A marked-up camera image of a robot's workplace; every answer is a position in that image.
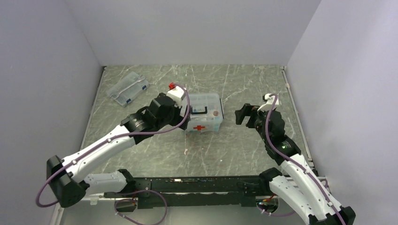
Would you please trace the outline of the clear medicine kit box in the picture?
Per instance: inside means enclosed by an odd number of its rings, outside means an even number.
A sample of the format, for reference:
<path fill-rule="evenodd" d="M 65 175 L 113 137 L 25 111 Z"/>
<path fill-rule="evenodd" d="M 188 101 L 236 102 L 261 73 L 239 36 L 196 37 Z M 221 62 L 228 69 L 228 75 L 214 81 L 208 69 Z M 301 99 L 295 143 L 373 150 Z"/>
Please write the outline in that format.
<path fill-rule="evenodd" d="M 190 119 L 187 132 L 217 132 L 224 119 L 223 106 L 217 93 L 189 94 Z"/>

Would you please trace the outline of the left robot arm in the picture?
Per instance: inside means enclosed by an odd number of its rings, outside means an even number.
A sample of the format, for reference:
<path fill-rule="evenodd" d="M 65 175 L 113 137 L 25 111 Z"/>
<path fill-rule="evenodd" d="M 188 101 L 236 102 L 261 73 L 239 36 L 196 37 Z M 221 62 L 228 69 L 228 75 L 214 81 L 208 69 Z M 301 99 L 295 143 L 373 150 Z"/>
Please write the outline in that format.
<path fill-rule="evenodd" d="M 185 90 L 160 93 L 149 106 L 128 115 L 113 130 L 88 147 L 64 158 L 52 156 L 46 162 L 46 184 L 56 203 L 67 208 L 87 195 L 116 192 L 124 197 L 134 193 L 135 181 L 125 169 L 93 174 L 101 163 L 138 145 L 154 135 L 177 128 L 185 130 L 191 114 L 191 96 Z"/>

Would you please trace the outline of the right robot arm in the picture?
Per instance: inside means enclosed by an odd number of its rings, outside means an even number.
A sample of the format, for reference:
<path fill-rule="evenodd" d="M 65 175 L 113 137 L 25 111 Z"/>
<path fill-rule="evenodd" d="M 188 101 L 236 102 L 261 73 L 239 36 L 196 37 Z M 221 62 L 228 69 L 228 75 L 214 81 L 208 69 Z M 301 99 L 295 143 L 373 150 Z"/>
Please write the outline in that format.
<path fill-rule="evenodd" d="M 281 114 L 259 108 L 244 104 L 235 111 L 236 124 L 242 124 L 243 119 L 249 117 L 246 127 L 258 132 L 267 154 L 297 185 L 291 187 L 287 178 L 273 167 L 259 175 L 259 190 L 283 199 L 306 225 L 352 225 L 356 218 L 354 210 L 344 207 L 316 177 L 297 144 L 285 134 Z"/>

